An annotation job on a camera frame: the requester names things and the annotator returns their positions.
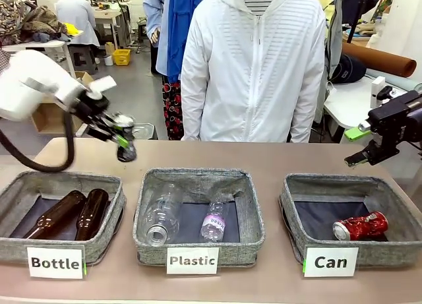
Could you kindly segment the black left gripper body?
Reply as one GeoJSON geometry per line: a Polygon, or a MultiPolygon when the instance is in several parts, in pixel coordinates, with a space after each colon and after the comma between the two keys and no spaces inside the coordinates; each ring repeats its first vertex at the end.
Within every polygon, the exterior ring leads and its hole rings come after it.
{"type": "Polygon", "coordinates": [[[105,96],[95,100],[88,96],[88,92],[82,92],[71,107],[71,114],[87,124],[86,135],[106,142],[111,140],[113,129],[99,127],[98,116],[107,113],[108,107],[109,100],[105,96]]]}

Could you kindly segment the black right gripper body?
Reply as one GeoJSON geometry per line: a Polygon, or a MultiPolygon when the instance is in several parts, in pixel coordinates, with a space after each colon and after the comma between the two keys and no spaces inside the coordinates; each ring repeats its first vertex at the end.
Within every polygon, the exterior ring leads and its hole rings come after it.
{"type": "Polygon", "coordinates": [[[370,154],[398,154],[402,142],[421,142],[421,94],[412,90],[368,114],[373,139],[370,154]]]}

